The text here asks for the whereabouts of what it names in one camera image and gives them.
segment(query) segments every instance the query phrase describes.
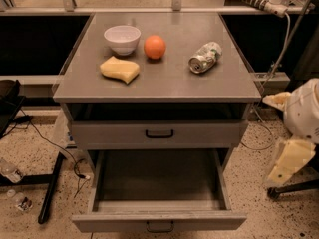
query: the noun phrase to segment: open drawer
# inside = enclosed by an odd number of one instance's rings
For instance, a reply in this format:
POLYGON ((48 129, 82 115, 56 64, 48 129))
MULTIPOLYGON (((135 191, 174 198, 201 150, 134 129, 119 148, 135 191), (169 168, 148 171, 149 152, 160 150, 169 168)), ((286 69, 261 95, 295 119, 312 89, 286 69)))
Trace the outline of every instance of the open drawer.
POLYGON ((213 149, 101 151, 82 232, 233 230, 246 219, 230 208, 213 149))
POLYGON ((223 148, 238 146, 246 120, 73 121, 78 148, 223 148))

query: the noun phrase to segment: metal pole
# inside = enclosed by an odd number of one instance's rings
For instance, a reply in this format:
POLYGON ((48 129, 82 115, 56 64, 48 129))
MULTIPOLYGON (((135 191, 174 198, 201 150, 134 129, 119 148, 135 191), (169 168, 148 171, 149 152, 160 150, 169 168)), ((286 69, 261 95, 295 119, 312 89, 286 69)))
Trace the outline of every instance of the metal pole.
POLYGON ((301 10, 301 13, 300 13, 300 15, 299 15, 299 17, 298 17, 298 19, 296 21, 296 24, 294 25, 294 27, 293 27, 293 29, 292 29, 289 37, 288 37, 287 44, 285 45, 285 47, 283 47, 283 50, 282 50, 278 60, 273 65, 270 73, 268 74, 269 78, 272 78, 274 76, 275 72, 277 71, 277 69, 278 69, 278 67, 279 67, 279 65, 280 65, 280 63, 282 61, 282 58, 285 55, 285 53, 286 53, 286 51, 287 51, 287 49, 289 47, 289 44, 291 43, 291 40, 292 40, 293 36, 295 35, 295 33, 296 33, 296 31, 297 31, 297 29, 298 29, 298 27, 300 25, 300 22, 303 19, 303 16, 305 15, 305 13, 306 13, 306 11, 308 9, 308 6, 309 6, 310 2, 311 2, 311 0, 306 0, 306 3, 304 4, 304 6, 303 6, 303 8, 301 10))
POLYGON ((43 224, 47 222, 49 219, 50 205, 51 205, 53 194, 56 190, 56 185, 59 178, 59 173, 60 173, 63 159, 65 159, 64 155, 59 152, 56 163, 54 165, 53 172, 51 174, 51 181, 49 182, 48 190, 42 204, 40 215, 38 217, 39 224, 43 224))

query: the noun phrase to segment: drawer handle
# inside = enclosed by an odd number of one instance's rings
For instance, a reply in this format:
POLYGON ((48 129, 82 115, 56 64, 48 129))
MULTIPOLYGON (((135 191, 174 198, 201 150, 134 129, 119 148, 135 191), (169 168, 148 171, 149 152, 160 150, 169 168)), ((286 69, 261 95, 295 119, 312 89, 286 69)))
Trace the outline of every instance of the drawer handle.
POLYGON ((163 134, 163 135, 155 135, 146 130, 146 137, 147 138, 172 138, 173 137, 173 130, 170 131, 170 134, 163 134))
POLYGON ((170 223, 170 227, 167 228, 167 229, 152 229, 150 227, 150 223, 147 222, 147 230, 150 233, 169 233, 169 232, 171 232, 173 230, 173 228, 174 228, 173 221, 170 223))

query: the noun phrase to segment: cabinet top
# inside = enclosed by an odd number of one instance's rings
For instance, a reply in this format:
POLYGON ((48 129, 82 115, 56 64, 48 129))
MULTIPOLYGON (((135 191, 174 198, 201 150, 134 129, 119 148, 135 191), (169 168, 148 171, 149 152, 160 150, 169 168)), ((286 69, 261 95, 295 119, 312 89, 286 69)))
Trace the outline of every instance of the cabinet top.
POLYGON ((223 23, 216 13, 96 13, 54 95, 60 103, 113 102, 255 102, 255 87, 223 23), (137 49, 118 57, 140 65, 140 74, 128 85, 105 78, 100 64, 116 56, 104 32, 117 25, 141 30, 137 49), (144 41, 159 35, 166 52, 158 61, 144 53, 144 41), (190 57, 204 44, 216 42, 222 57, 207 72, 194 74, 190 57))

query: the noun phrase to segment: cable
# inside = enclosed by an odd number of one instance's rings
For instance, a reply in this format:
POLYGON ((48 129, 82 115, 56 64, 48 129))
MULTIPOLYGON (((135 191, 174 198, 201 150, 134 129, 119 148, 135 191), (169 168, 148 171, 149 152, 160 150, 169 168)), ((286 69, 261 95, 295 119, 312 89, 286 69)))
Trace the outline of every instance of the cable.
POLYGON ((10 132, 13 131, 14 129, 26 130, 26 129, 29 128, 29 125, 30 125, 30 122, 28 121, 28 124, 27 124, 26 127, 17 127, 17 125, 20 124, 20 123, 17 123, 17 122, 15 122, 14 120, 13 120, 12 122, 14 122, 15 124, 14 124, 12 127, 10 127, 10 130, 9 130, 8 132, 4 133, 4 134, 0 137, 0 139, 2 139, 2 138, 4 138, 5 136, 9 135, 10 132))
POLYGON ((258 123, 258 125, 264 127, 269 133, 270 133, 270 136, 271 136, 271 142, 269 143, 269 145, 265 146, 265 147, 262 147, 262 148, 253 148, 253 147, 249 147, 246 143, 244 143, 243 141, 241 141, 240 143, 245 146, 246 148, 249 148, 251 150, 265 150, 265 149, 268 149, 269 147, 271 147, 274 143, 274 136, 273 136, 273 133, 271 132, 271 130, 266 126, 264 125, 265 121, 261 118, 259 112, 257 111, 257 109, 255 107, 252 107, 256 113, 256 115, 259 117, 261 123, 258 123))
MULTIPOLYGON (((20 109, 20 111, 26 116, 26 113, 25 113, 22 109, 20 109)), ((50 144, 52 144, 52 145, 54 145, 54 146, 56 146, 56 147, 58 147, 58 148, 64 150, 66 153, 68 153, 68 154, 71 156, 71 158, 73 159, 73 161, 74 161, 74 166, 73 166, 74 173, 75 173, 80 179, 85 179, 85 178, 86 178, 85 175, 83 175, 83 174, 80 173, 80 169, 79 169, 79 166, 78 166, 78 163, 79 163, 80 160, 77 161, 77 160, 74 158, 74 156, 73 156, 72 154, 70 154, 65 148, 63 148, 63 147, 61 147, 61 146, 59 146, 59 145, 57 145, 57 144, 51 142, 51 141, 48 140, 47 138, 43 137, 43 136, 41 135, 41 133, 39 132, 39 130, 34 126, 34 124, 33 124, 31 121, 30 121, 30 125, 35 129, 35 131, 38 133, 38 135, 39 135, 41 138, 43 138, 44 140, 48 141, 50 144)))
POLYGON ((82 183, 81 186, 80 186, 80 180, 81 180, 81 178, 79 177, 79 179, 78 179, 78 189, 77 189, 77 192, 75 193, 75 195, 73 196, 73 198, 77 197, 77 195, 80 193, 81 189, 83 188, 84 184, 86 184, 90 179, 85 179, 85 181, 82 183))
POLYGON ((289 33, 290 33, 290 24, 291 24, 291 21, 290 21, 290 16, 288 13, 285 13, 286 15, 286 18, 287 18, 287 30, 286 30, 286 36, 285 36, 285 41, 283 43, 283 47, 282 47, 282 50, 280 52, 280 55, 276 61, 276 63, 272 66, 272 69, 270 71, 270 73, 267 75, 267 79, 263 82, 262 84, 262 87, 265 86, 265 84, 273 77, 273 74, 274 72, 277 70, 277 68, 279 67, 279 64, 282 60, 282 57, 284 56, 284 53, 286 52, 287 50, 287 46, 288 46, 288 38, 289 38, 289 33))
POLYGON ((290 43, 291 43, 291 41, 292 41, 293 36, 295 35, 297 29, 299 28, 299 25, 300 25, 300 23, 301 23, 301 20, 303 19, 304 15, 305 15, 305 13, 306 13, 306 10, 307 10, 308 7, 309 7, 310 2, 311 2, 311 0, 306 0, 304 6, 302 7, 301 13, 299 14, 299 17, 298 17, 298 19, 297 19, 297 21, 296 21, 296 23, 295 23, 293 29, 291 30, 291 33, 290 33, 289 37, 288 37, 286 47, 284 47, 284 49, 283 49, 283 51, 281 52, 281 54, 280 54, 280 56, 279 56, 279 58, 278 58, 276 64, 272 67, 272 70, 271 70, 271 72, 269 73, 269 77, 272 77, 272 76, 275 74, 275 72, 276 72, 276 70, 277 70, 277 68, 278 68, 278 66, 279 66, 279 64, 280 64, 280 62, 281 62, 281 60, 282 60, 282 58, 283 58, 283 56, 284 56, 284 54, 285 54, 287 48, 288 48, 288 46, 290 45, 290 43))

